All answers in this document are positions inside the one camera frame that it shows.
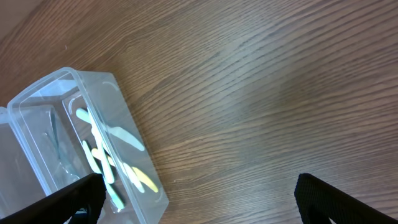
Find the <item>white plastic knife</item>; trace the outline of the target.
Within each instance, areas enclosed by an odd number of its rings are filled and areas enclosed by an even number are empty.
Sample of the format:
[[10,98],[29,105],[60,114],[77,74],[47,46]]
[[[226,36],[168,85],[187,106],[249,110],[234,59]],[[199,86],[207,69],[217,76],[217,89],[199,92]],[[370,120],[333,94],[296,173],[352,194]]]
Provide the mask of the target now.
[[[103,149],[108,154],[107,158],[108,158],[109,164],[111,166],[115,167],[116,165],[114,163],[114,160],[110,157],[109,149],[107,148],[107,146],[105,145],[104,142],[102,142],[101,144],[102,144]],[[144,187],[142,186],[141,181],[139,180],[136,173],[133,171],[132,167],[129,166],[128,164],[126,164],[125,162],[121,162],[121,161],[118,161],[118,164],[124,167],[123,173],[128,176],[129,180],[131,181],[131,183],[133,183],[135,185],[135,187],[138,189],[138,191],[140,191],[140,193],[144,193],[145,192]]]

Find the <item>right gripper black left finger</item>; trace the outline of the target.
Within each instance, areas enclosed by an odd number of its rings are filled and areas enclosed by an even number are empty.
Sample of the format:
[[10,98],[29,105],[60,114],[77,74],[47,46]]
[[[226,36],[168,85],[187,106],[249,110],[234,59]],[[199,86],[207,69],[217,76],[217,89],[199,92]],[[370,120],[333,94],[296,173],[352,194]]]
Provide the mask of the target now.
[[1,219],[2,224],[96,224],[106,199],[101,174],[86,177]]

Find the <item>teal plastic knife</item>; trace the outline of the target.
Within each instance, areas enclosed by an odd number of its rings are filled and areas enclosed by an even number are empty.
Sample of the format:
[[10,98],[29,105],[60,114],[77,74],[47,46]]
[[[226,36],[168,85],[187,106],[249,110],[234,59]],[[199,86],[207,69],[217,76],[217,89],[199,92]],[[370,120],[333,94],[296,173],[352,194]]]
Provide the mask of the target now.
[[100,168],[98,167],[98,165],[95,161],[95,158],[91,154],[90,148],[86,141],[82,141],[82,147],[83,147],[83,151],[85,153],[85,156],[87,158],[87,161],[90,165],[91,170],[96,174],[102,175],[102,178],[103,178],[103,181],[104,181],[104,184],[106,187],[106,191],[109,194],[109,196],[111,197],[112,204],[116,207],[117,212],[120,212],[122,209],[124,209],[123,201],[121,200],[119,195],[115,192],[115,190],[112,188],[112,186],[109,183],[107,183],[105,176],[101,172]]

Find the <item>yellow plastic knife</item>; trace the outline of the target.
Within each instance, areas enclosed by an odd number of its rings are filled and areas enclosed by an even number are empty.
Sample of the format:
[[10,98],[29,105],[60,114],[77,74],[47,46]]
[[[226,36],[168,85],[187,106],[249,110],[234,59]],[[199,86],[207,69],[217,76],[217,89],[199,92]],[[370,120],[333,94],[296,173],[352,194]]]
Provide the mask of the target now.
[[[100,156],[98,155],[98,150],[97,148],[92,148],[91,149],[91,154],[93,155],[94,158],[98,159]],[[137,167],[131,166],[133,171],[136,173],[138,176],[139,180],[141,181],[142,186],[146,185],[151,191],[157,193],[159,192],[159,188],[156,186],[156,184],[150,179],[143,171],[138,169]]]

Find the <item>pale grey-blue plastic knife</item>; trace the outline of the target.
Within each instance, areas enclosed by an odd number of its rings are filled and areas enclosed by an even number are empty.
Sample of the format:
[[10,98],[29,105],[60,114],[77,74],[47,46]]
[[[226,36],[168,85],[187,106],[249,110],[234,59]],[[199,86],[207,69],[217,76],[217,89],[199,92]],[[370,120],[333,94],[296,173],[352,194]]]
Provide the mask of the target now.
[[[87,112],[83,108],[78,108],[76,110],[76,116],[79,119],[81,119],[87,123],[91,122],[92,116],[89,115],[89,112]],[[133,136],[131,133],[129,133],[128,131],[126,131],[125,129],[123,129],[120,126],[110,127],[107,124],[101,123],[101,127],[106,128],[110,134],[112,134],[113,136],[116,136],[120,140],[130,144],[131,146],[135,147],[136,149],[138,149],[140,151],[144,151],[146,149],[145,146],[143,145],[143,143],[141,143],[135,136]]]

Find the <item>light blue plastic knife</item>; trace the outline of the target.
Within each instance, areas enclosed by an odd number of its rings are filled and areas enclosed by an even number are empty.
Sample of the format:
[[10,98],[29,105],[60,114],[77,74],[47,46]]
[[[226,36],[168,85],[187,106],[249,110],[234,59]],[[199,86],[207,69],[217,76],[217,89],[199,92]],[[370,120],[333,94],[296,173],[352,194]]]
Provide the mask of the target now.
[[87,110],[88,110],[88,117],[89,117],[90,124],[91,124],[91,132],[95,138],[96,148],[98,150],[99,161],[101,164],[101,170],[105,177],[105,181],[108,184],[113,184],[115,181],[115,178],[113,175],[111,165],[108,162],[108,159],[105,154],[105,150],[103,147],[103,138],[102,138],[100,131],[96,125],[95,119],[94,119],[93,115],[91,114],[91,110],[89,108]]

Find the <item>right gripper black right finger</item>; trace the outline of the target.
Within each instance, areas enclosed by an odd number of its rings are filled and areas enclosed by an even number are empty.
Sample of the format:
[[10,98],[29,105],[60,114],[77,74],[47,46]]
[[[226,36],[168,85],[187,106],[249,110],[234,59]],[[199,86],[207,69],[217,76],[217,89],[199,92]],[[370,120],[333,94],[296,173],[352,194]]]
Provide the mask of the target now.
[[294,191],[305,224],[391,223],[397,220],[360,202],[309,173],[298,176]]

